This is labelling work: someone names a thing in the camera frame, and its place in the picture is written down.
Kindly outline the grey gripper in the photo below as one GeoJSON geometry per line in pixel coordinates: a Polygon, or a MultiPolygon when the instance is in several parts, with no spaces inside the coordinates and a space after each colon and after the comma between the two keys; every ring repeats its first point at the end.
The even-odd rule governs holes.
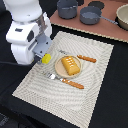
{"type": "Polygon", "coordinates": [[[38,62],[46,54],[47,50],[49,49],[52,43],[52,40],[50,37],[46,36],[45,34],[42,34],[36,38],[36,42],[37,44],[34,47],[33,52],[34,52],[34,61],[38,62]]]}

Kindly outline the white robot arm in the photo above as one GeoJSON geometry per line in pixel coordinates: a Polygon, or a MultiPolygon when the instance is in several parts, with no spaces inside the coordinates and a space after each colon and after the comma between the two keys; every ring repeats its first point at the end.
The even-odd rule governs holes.
{"type": "Polygon", "coordinates": [[[39,0],[3,0],[3,3],[12,16],[6,40],[17,63],[29,65],[36,58],[42,59],[52,43],[52,27],[39,0]]]}

